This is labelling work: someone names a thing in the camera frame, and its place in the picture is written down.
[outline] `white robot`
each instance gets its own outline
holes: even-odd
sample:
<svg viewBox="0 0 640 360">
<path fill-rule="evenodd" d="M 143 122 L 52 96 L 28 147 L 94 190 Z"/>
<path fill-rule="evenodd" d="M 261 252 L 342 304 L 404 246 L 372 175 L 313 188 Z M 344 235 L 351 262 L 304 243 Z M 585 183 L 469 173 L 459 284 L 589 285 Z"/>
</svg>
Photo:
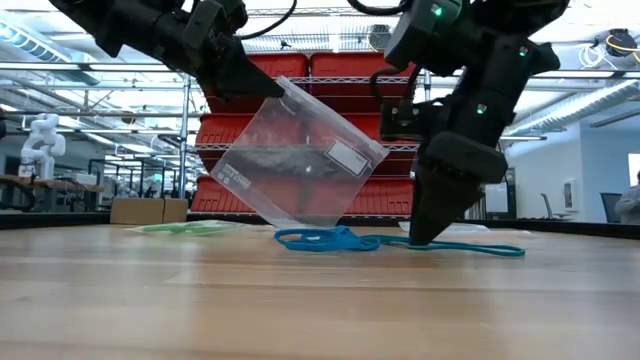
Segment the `white robot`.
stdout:
<svg viewBox="0 0 640 360">
<path fill-rule="evenodd" d="M 62 156 L 66 152 L 66 140 L 56 132 L 59 120 L 58 115 L 40 114 L 37 120 L 31 122 L 31 133 L 20 151 L 20 176 L 31 177 L 35 174 L 43 180 L 53 178 L 54 156 Z M 40 143 L 44 145 L 34 149 Z"/>
</svg>

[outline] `wooden table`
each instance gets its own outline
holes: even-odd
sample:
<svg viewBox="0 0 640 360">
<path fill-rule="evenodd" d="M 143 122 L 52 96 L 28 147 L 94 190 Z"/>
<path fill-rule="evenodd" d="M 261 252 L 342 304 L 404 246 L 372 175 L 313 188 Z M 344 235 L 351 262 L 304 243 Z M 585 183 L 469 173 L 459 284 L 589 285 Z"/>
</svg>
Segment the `wooden table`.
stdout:
<svg viewBox="0 0 640 360">
<path fill-rule="evenodd" d="M 0 358 L 639 358 L 640 242 L 493 236 L 529 253 L 309 254 L 266 230 L 4 231 Z"/>
</svg>

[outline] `plastic bag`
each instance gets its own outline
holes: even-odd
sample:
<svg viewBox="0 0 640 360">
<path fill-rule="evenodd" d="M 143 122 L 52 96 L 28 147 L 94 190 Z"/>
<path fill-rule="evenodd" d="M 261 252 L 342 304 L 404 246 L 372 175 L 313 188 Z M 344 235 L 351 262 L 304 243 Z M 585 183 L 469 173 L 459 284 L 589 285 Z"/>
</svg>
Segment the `plastic bag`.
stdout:
<svg viewBox="0 0 640 360">
<path fill-rule="evenodd" d="M 186 236 L 206 236 L 218 235 L 232 230 L 239 230 L 249 225 L 234 223 L 222 220 L 203 220 L 185 223 L 171 223 L 160 225 L 140 226 L 127 229 L 139 233 L 158 235 L 186 235 Z"/>
<path fill-rule="evenodd" d="M 334 226 L 388 150 L 284 77 L 211 176 L 281 229 Z"/>
</svg>

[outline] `label on bag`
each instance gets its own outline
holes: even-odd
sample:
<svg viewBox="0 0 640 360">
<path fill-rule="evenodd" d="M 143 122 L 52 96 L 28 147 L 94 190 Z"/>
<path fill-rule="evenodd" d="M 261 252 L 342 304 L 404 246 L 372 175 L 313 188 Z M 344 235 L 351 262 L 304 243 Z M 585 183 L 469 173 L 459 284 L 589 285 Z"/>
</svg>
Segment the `label on bag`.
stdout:
<svg viewBox="0 0 640 360">
<path fill-rule="evenodd" d="M 218 180 L 224 185 L 235 183 L 237 185 L 240 185 L 245 190 L 251 186 L 251 181 L 229 164 L 224 165 L 222 171 L 218 173 L 217 177 Z"/>
<path fill-rule="evenodd" d="M 340 165 L 345 170 L 355 176 L 362 175 L 364 169 L 369 166 L 370 161 L 362 156 L 357 150 L 353 149 L 343 141 L 336 139 L 327 150 L 326 155 Z"/>
</svg>

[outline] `blue rope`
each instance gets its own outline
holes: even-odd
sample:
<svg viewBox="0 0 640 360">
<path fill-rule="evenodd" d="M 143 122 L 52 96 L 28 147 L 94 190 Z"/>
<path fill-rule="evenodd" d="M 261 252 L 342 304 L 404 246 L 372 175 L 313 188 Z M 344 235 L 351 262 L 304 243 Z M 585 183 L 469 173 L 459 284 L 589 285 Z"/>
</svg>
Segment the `blue rope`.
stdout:
<svg viewBox="0 0 640 360">
<path fill-rule="evenodd" d="M 296 235 L 295 240 L 283 240 L 285 236 Z M 409 238 L 390 235 L 354 234 L 346 226 L 338 226 L 331 230 L 291 229 L 280 230 L 274 238 L 289 250 L 327 252 L 337 250 L 374 251 L 381 245 L 403 246 L 409 250 L 466 250 L 497 256 L 521 257 L 526 251 L 509 245 L 476 245 L 448 241 L 432 241 L 429 245 L 417 246 L 409 243 Z"/>
</svg>

